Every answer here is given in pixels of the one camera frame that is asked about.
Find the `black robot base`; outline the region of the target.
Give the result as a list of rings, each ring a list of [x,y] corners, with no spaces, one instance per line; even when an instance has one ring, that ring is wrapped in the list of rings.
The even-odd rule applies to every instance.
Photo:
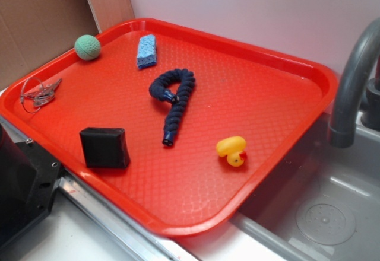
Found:
[[[61,162],[36,142],[14,142],[1,128],[1,250],[51,212]]]

